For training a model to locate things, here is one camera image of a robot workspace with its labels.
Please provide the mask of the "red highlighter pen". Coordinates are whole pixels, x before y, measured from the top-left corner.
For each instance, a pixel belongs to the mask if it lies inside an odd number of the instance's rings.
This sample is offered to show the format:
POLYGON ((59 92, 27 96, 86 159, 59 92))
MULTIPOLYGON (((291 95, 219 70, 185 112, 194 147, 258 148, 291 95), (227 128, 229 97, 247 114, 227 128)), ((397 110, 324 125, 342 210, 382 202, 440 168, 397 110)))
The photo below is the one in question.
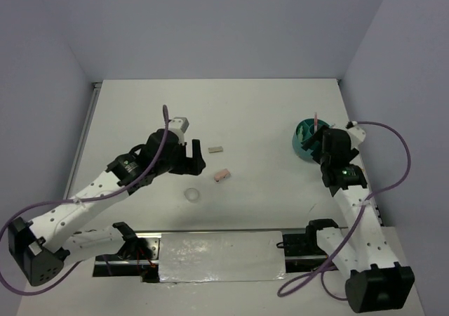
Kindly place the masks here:
POLYGON ((317 112, 314 113, 314 133, 318 131, 319 119, 317 112))

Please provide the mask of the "grey rectangular eraser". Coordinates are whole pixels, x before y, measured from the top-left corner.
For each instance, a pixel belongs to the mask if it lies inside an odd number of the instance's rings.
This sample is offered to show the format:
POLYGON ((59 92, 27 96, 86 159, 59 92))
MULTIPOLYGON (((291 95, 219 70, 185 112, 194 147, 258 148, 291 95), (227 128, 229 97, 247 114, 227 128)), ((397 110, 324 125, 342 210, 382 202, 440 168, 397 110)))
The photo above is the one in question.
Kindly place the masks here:
POLYGON ((209 147, 208 148, 208 152, 209 153, 218 153, 218 152, 223 152, 224 151, 224 149, 223 149, 223 147, 222 146, 216 146, 216 147, 209 147))

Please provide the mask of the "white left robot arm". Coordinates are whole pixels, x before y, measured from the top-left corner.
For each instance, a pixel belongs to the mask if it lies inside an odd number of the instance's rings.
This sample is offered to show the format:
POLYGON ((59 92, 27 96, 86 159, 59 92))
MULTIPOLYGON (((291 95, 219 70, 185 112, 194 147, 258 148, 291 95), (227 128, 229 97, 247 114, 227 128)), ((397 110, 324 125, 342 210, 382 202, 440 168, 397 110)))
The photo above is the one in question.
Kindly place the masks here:
POLYGON ((96 256, 150 259, 151 245, 125 222, 105 229, 87 230, 85 225, 157 176, 198 176, 205 166, 199 140, 192 140, 192 155, 187 156, 187 144, 179 133, 159 129, 145 144, 119 155, 72 198, 29 221, 16 216, 7 225, 10 254, 33 287, 50 282, 66 265, 96 256))

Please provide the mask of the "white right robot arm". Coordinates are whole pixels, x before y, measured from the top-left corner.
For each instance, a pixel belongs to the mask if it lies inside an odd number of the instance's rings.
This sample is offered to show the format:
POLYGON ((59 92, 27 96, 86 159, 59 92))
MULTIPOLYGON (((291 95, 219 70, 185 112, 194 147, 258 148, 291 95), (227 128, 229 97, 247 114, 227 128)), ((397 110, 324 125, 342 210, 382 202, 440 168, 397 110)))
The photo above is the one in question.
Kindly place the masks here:
POLYGON ((326 252, 346 280, 347 302, 356 313, 401 309, 415 282, 411 267, 391 250, 371 202, 374 193, 352 162, 365 137, 355 121, 344 129, 323 125, 302 146, 312 151, 323 184, 349 227, 343 235, 337 225, 318 225, 306 235, 305 246, 313 254, 326 252))

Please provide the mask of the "green correction tape dispenser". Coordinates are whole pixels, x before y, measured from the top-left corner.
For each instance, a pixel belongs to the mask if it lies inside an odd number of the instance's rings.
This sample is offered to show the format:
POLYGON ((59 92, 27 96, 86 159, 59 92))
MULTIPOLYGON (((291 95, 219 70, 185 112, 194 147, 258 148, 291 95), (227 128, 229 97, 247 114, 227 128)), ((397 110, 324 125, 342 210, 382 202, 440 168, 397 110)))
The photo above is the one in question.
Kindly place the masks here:
POLYGON ((298 126, 297 128, 297 139, 301 142, 304 139, 303 126, 298 126))

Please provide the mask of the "clear tape roll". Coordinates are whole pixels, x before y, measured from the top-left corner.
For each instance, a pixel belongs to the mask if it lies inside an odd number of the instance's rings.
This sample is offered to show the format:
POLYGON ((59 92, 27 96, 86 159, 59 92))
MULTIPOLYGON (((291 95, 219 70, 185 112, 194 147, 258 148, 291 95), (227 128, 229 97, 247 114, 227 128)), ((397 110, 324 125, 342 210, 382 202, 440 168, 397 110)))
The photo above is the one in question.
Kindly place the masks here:
POLYGON ((200 192, 196 188, 187 188, 184 191, 184 195, 187 201, 189 202, 198 202, 200 200, 200 192))

